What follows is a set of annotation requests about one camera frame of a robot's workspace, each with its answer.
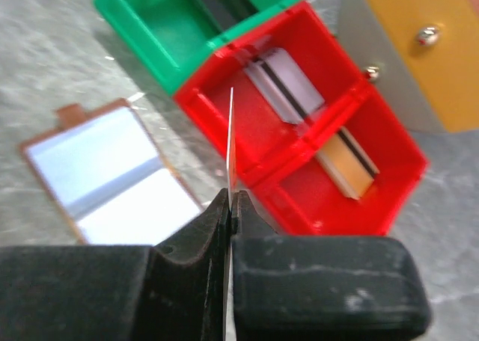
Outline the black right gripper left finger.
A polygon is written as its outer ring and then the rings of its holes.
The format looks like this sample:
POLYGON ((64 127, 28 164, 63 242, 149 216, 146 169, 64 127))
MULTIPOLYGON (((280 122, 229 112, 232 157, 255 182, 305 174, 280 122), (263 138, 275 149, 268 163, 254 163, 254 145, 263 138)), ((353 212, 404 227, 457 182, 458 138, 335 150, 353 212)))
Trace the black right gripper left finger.
POLYGON ((223 340, 228 194, 156 246, 1 249, 3 340, 223 340))

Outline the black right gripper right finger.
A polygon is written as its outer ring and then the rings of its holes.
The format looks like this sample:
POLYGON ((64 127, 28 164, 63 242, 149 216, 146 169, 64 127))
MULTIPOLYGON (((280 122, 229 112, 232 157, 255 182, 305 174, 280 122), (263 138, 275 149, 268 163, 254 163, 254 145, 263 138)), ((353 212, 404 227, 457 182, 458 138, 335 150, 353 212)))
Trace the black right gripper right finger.
POLYGON ((238 340, 413 340, 433 313, 405 245, 275 233, 245 191, 231 203, 238 340))

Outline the gold striped credit card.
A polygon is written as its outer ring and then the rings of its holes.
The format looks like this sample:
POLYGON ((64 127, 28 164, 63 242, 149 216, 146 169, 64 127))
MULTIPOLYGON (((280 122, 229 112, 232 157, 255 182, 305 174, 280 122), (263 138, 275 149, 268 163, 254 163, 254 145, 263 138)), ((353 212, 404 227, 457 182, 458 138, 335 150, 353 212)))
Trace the gold striped credit card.
POLYGON ((236 138, 234 124, 234 88, 230 88, 229 117, 228 117, 228 145, 226 155, 226 171, 228 174, 228 198, 233 202, 237 183, 236 169, 236 138))

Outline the black VIP credit card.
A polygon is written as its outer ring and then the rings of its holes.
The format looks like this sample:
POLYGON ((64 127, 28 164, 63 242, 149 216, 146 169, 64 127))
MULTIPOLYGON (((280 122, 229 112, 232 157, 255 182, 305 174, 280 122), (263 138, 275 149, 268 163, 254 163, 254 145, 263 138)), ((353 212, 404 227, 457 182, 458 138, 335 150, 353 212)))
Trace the black VIP credit card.
POLYGON ((220 32, 254 16, 258 9, 250 0, 194 0, 220 32))

